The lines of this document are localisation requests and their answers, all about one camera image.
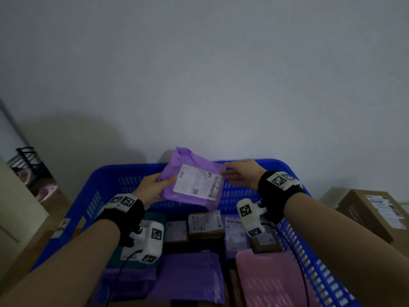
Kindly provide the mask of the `person's left hand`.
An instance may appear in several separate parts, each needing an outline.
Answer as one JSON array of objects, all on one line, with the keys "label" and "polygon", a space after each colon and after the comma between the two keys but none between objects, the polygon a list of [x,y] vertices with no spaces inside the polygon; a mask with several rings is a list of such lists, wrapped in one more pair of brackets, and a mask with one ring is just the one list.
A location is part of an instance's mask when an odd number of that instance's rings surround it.
[{"label": "person's left hand", "polygon": [[133,196],[137,197],[143,203],[145,210],[148,210],[151,205],[165,200],[165,198],[161,196],[163,190],[156,188],[156,181],[158,181],[160,175],[161,173],[145,176],[137,189],[132,193]]}]

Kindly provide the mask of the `cardboard box under basket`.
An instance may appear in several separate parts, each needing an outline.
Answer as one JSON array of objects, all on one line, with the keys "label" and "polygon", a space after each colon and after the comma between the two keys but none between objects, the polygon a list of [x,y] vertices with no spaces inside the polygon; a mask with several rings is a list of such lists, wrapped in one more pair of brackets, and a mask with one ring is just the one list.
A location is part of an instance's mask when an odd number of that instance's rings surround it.
[{"label": "cardboard box under basket", "polygon": [[61,190],[58,190],[45,201],[43,207],[49,213],[49,216],[0,281],[0,297],[9,292],[29,273],[54,231],[69,211],[72,203]]}]

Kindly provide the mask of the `beige cabinet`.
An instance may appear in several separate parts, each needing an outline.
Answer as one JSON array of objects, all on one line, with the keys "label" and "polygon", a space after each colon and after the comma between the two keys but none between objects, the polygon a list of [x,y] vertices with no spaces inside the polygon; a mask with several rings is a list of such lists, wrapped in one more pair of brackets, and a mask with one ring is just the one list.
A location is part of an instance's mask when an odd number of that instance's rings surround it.
[{"label": "beige cabinet", "polygon": [[0,280],[48,216],[0,156]]}]

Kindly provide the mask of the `blue plastic basket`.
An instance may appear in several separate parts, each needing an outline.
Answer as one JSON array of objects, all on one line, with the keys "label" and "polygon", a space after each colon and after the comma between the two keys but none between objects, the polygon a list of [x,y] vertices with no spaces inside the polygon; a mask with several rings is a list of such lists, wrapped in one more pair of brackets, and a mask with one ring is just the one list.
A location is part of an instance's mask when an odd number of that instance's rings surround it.
[{"label": "blue plastic basket", "polygon": [[[297,178],[291,168],[283,161],[276,159],[256,161],[266,169],[285,171]],[[60,223],[59,227],[62,226],[62,229],[56,230],[57,237],[50,238],[42,253],[30,268],[29,273],[70,241],[83,217],[85,218],[83,231],[85,231],[91,226],[97,212],[114,195],[134,191],[143,177],[162,172],[166,165],[167,163],[107,165],[95,170]],[[237,212],[236,203],[244,198],[250,198],[253,202],[260,200],[260,196],[255,191],[243,187],[229,186],[225,182],[217,209],[222,214],[233,214]],[[202,212],[205,209],[176,201],[162,201],[152,205],[149,211],[164,213],[167,217],[187,217],[190,213]],[[307,243],[293,230],[286,219],[283,219],[275,227],[285,236],[286,240],[282,240],[282,237],[280,237],[280,240],[284,243],[286,251],[291,251],[291,248],[293,248],[297,252],[297,258],[300,260],[306,275],[305,278],[312,285],[315,298],[319,299],[322,307],[362,307],[349,290],[319,260]]]}]

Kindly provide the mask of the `dark purple mailer bag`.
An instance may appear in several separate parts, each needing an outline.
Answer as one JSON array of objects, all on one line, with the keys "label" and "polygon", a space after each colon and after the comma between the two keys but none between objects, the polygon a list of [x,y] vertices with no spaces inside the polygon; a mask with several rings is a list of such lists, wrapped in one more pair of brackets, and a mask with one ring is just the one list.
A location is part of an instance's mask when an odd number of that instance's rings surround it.
[{"label": "dark purple mailer bag", "polygon": [[88,305],[105,305],[107,301],[131,301],[145,299],[156,283],[157,269],[124,268],[120,276],[119,268],[107,268],[103,271]]}]

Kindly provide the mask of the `brown box with white label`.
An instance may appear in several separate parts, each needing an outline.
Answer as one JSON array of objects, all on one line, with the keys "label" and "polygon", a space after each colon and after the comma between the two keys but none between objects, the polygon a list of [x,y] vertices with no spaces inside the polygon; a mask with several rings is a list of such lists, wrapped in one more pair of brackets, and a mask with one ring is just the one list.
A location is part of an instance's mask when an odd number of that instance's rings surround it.
[{"label": "brown box with white label", "polygon": [[225,236],[220,210],[189,214],[187,222],[190,239],[218,239]]}]

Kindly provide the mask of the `purple mailer with white label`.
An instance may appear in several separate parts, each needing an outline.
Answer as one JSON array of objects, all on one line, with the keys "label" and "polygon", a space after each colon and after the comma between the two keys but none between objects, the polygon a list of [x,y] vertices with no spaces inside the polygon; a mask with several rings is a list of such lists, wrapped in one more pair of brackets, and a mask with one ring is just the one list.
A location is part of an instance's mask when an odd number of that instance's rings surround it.
[{"label": "purple mailer with white label", "polygon": [[224,164],[207,160],[188,148],[177,147],[157,181],[175,176],[177,180],[160,195],[169,201],[202,206],[214,212],[221,200],[225,170]]}]

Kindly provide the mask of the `small purple parcel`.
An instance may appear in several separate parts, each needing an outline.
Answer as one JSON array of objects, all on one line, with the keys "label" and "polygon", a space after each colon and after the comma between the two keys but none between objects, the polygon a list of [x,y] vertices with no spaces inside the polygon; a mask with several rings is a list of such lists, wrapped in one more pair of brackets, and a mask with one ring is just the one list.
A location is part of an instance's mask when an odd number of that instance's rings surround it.
[{"label": "small purple parcel", "polygon": [[251,244],[238,215],[222,215],[225,230],[225,258],[235,259],[238,252],[251,249]]}]

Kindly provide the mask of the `pink slipper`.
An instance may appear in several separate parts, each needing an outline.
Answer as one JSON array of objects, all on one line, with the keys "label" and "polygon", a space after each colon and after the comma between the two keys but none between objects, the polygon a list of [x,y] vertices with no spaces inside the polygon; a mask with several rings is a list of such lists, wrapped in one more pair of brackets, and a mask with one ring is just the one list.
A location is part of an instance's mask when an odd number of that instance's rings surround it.
[{"label": "pink slipper", "polygon": [[41,187],[36,196],[36,200],[40,204],[43,204],[44,201],[48,200],[48,198],[51,197],[57,189],[58,189],[58,185],[56,184],[48,184],[48,185]]}]

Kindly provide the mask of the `large purple mailer bag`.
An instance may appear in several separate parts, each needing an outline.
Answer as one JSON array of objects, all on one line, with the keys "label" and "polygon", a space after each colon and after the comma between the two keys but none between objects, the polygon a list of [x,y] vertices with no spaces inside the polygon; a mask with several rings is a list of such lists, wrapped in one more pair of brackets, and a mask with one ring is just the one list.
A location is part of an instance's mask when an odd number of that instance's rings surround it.
[{"label": "large purple mailer bag", "polygon": [[164,255],[146,299],[225,304],[225,281],[219,255],[209,251]]}]

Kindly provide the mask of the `person's right hand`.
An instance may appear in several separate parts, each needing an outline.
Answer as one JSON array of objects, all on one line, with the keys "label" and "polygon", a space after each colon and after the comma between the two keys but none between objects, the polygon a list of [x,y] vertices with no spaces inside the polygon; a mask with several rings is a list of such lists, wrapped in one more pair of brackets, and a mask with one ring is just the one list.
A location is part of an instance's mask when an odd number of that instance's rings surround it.
[{"label": "person's right hand", "polygon": [[244,182],[229,183],[236,187],[246,187],[257,191],[258,183],[262,175],[267,171],[261,167],[255,160],[237,160],[225,163],[225,171],[222,171],[222,176],[226,179],[226,175],[239,174],[244,177]]}]

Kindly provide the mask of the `person's left forearm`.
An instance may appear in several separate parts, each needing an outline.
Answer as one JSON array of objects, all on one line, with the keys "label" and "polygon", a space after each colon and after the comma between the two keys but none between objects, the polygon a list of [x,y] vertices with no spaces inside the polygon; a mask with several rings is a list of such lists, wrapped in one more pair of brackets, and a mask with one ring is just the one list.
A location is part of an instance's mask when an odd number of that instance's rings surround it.
[{"label": "person's left forearm", "polygon": [[96,222],[25,276],[0,307],[85,307],[119,240],[114,222]]}]

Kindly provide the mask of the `large labelled cardboard box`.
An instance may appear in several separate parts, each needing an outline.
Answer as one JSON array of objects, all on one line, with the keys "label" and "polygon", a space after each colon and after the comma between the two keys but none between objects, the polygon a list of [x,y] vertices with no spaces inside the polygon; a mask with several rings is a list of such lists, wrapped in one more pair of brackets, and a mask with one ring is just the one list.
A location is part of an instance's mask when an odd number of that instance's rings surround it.
[{"label": "large labelled cardboard box", "polygon": [[389,244],[409,245],[409,213],[388,192],[351,189],[336,210]]}]

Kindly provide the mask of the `pink mailer bag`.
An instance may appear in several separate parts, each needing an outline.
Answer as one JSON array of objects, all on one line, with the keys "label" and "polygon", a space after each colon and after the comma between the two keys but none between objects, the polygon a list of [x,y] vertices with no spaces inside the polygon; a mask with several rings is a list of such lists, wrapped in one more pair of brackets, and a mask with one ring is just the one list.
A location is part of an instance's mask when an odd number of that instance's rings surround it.
[{"label": "pink mailer bag", "polygon": [[247,307],[307,307],[304,279],[292,252],[236,254]]}]

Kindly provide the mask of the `black metal rack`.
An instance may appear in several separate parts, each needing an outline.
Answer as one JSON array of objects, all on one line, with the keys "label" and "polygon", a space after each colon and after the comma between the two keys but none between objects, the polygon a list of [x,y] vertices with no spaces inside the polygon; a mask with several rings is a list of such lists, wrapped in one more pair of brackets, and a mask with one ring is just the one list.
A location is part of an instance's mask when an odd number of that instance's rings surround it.
[{"label": "black metal rack", "polygon": [[7,161],[7,165],[25,186],[47,174],[46,165],[32,146],[16,148],[15,155]]}]

